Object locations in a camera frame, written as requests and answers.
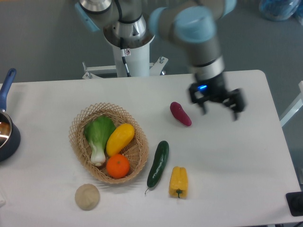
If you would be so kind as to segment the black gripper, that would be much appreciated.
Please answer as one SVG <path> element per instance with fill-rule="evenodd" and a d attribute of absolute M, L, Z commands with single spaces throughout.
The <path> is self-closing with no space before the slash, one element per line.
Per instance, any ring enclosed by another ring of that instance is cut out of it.
<path fill-rule="evenodd" d="M 223 103 L 232 111 L 233 120 L 236 121 L 239 114 L 244 111 L 246 101 L 241 88 L 228 91 L 225 86 L 223 73 L 210 79 L 202 78 L 198 73 L 194 74 L 196 79 L 188 89 L 190 100 L 193 104 L 197 104 L 202 109 L 202 114 L 207 113 L 205 106 L 206 101 Z"/>

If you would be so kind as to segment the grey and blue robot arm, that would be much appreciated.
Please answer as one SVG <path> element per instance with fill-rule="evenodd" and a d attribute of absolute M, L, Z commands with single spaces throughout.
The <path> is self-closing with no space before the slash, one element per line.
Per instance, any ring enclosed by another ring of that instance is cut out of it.
<path fill-rule="evenodd" d="M 159 37 L 184 50 L 194 83 L 188 92 L 192 103 L 206 113 L 207 101 L 220 103 L 233 112 L 245 109 L 241 89 L 227 90 L 223 55 L 216 20 L 230 13 L 234 0 L 188 0 L 178 6 L 155 9 L 145 19 L 140 0 L 78 0 L 76 11 L 92 31 L 102 31 L 112 45 L 119 77 L 149 75 L 150 42 Z"/>

